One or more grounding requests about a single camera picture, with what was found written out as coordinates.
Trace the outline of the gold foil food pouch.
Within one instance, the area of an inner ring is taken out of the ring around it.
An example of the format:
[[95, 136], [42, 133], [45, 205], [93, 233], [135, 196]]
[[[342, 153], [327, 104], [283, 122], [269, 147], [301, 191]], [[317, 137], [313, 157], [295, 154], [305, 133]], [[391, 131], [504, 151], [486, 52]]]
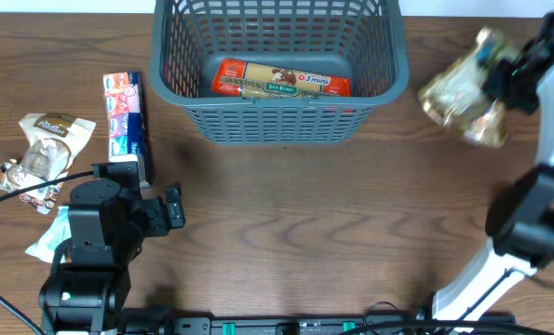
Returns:
[[519, 51], [500, 31], [482, 28], [475, 45], [418, 92], [425, 114], [470, 144], [498, 149], [508, 137], [506, 106], [484, 94], [483, 84], [500, 60]]

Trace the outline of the orange spaghetti packet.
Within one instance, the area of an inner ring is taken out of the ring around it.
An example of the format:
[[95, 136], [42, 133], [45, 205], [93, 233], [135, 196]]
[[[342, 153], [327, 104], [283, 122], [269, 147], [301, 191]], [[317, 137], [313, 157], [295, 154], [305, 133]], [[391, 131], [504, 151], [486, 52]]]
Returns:
[[349, 97], [346, 77], [314, 74], [243, 60], [223, 60], [213, 77], [210, 91], [243, 98]]

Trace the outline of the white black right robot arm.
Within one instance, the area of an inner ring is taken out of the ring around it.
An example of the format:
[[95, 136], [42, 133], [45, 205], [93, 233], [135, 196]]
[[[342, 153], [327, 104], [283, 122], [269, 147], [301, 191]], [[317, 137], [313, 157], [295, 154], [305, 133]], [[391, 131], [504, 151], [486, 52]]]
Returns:
[[477, 52], [485, 97], [527, 114], [540, 113], [534, 166], [492, 202], [487, 238], [447, 287], [434, 292], [420, 334], [524, 334], [526, 328], [485, 321], [486, 312], [525, 278], [554, 261], [554, 11], [514, 59]]

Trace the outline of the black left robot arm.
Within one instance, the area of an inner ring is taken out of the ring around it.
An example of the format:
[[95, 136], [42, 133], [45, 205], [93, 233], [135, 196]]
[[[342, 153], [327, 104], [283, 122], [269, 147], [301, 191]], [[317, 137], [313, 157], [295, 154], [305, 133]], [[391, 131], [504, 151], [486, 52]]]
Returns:
[[46, 334], [118, 331], [131, 287], [128, 266], [146, 238], [182, 228], [182, 188], [144, 199], [138, 187], [110, 179], [76, 186], [68, 207], [71, 237], [55, 250], [39, 293]]

